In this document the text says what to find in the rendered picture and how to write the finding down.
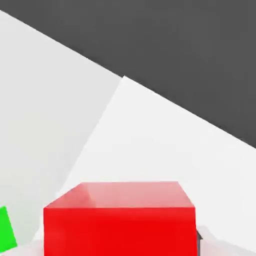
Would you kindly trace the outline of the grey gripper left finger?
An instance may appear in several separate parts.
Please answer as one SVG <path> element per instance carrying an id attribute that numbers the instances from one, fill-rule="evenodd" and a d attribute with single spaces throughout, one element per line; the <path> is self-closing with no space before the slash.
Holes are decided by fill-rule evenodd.
<path id="1" fill-rule="evenodd" d="M 44 235 L 38 234 L 31 242 L 1 252 L 0 256 L 44 256 Z"/>

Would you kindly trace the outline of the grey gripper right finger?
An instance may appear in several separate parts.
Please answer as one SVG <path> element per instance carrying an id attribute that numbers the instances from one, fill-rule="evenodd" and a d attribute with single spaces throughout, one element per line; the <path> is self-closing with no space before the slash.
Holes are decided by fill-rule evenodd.
<path id="1" fill-rule="evenodd" d="M 196 231 L 197 256 L 256 256 L 256 252 L 217 239 L 206 226 L 199 225 Z"/>

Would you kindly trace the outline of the small red cube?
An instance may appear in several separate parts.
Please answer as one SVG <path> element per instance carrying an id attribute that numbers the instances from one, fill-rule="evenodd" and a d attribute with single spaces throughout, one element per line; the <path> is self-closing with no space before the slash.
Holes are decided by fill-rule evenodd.
<path id="1" fill-rule="evenodd" d="M 44 256 L 198 256 L 176 181 L 83 182 L 43 209 Z"/>

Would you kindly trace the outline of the small green cube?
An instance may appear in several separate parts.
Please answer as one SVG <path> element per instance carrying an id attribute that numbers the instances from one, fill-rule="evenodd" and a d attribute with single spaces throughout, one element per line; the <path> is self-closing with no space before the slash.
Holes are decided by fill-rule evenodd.
<path id="1" fill-rule="evenodd" d="M 17 241 L 11 225 L 7 208 L 0 207 L 0 253 L 17 247 Z"/>

